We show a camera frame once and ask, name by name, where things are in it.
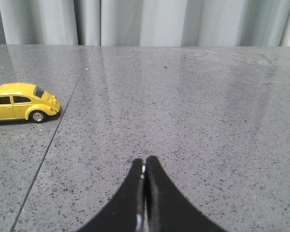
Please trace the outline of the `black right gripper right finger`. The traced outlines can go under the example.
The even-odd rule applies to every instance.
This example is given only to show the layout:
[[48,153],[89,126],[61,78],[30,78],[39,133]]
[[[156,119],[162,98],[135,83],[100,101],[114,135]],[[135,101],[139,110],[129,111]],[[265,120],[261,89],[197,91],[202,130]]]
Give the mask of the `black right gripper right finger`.
[[147,218],[150,232],[223,232],[176,188],[156,156],[146,159]]

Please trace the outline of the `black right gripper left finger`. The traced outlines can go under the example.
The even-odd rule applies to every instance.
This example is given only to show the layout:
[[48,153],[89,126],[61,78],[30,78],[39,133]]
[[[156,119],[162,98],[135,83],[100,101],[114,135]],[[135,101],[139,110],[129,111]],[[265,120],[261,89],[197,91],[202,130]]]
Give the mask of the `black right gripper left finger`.
[[144,228],[145,166],[132,162],[124,182],[106,206],[80,232],[142,232]]

